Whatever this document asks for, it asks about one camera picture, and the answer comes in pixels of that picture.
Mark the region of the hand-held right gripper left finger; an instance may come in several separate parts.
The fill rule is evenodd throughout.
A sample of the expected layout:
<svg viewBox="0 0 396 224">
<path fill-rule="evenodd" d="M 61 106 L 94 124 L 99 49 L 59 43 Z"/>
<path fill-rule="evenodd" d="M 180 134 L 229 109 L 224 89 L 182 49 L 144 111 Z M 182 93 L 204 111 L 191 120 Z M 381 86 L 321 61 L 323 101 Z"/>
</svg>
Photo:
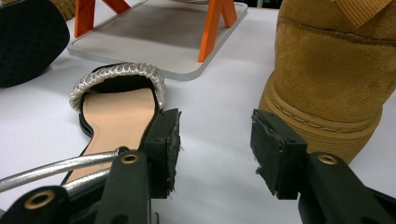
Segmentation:
<svg viewBox="0 0 396 224">
<path fill-rule="evenodd" d="M 177 108 L 159 113 L 144 141 L 143 151 L 150 165 L 150 196 L 155 199 L 166 199 L 175 188 L 180 151 L 179 117 Z"/>
</svg>

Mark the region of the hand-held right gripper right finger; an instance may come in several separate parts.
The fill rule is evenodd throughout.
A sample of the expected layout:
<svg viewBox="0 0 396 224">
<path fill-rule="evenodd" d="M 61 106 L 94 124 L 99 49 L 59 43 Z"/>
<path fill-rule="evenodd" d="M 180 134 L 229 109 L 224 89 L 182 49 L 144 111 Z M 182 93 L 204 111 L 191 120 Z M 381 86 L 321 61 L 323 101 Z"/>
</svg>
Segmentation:
<svg viewBox="0 0 396 224">
<path fill-rule="evenodd" d="M 276 114 L 254 109 L 250 147 L 259 164 L 257 173 L 270 192 L 279 200 L 296 200 L 305 140 Z"/>
</svg>

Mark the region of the white shoe rack orange legs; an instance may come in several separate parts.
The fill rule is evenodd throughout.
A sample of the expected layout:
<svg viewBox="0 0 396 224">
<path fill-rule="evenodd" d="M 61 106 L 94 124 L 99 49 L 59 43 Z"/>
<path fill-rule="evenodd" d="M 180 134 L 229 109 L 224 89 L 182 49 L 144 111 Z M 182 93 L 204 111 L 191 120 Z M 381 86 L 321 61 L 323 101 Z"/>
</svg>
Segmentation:
<svg viewBox="0 0 396 224">
<path fill-rule="evenodd" d="M 247 13 L 233 0 L 144 0 L 120 15 L 98 9 L 102 22 L 68 50 L 101 63 L 150 63 L 167 78 L 193 80 Z"/>
</svg>

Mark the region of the tan suede lace-up boot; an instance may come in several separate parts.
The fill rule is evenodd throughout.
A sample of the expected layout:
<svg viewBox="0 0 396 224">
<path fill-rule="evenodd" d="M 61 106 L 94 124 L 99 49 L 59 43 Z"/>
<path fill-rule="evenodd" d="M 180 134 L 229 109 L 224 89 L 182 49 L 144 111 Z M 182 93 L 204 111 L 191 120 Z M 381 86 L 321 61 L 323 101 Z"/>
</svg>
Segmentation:
<svg viewBox="0 0 396 224">
<path fill-rule="evenodd" d="M 396 0 L 283 0 L 259 107 L 289 124 L 309 152 L 352 162 L 395 90 Z"/>
</svg>

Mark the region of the silver strap heeled sandal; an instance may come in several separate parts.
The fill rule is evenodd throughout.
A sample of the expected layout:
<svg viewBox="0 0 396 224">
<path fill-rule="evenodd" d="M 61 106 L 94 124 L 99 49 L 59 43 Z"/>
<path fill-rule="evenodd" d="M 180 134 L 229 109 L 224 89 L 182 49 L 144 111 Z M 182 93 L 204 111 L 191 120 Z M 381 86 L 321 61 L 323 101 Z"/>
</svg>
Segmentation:
<svg viewBox="0 0 396 224">
<path fill-rule="evenodd" d="M 40 76 L 70 39 L 50 0 L 0 0 L 0 88 Z"/>
<path fill-rule="evenodd" d="M 76 83 L 69 98 L 81 129 L 91 138 L 82 154 L 0 179 L 0 192 L 63 172 L 63 187 L 70 194 L 105 179 L 113 158 L 141 147 L 163 109 L 164 92 L 164 77 L 151 64 L 96 68 Z"/>
</svg>

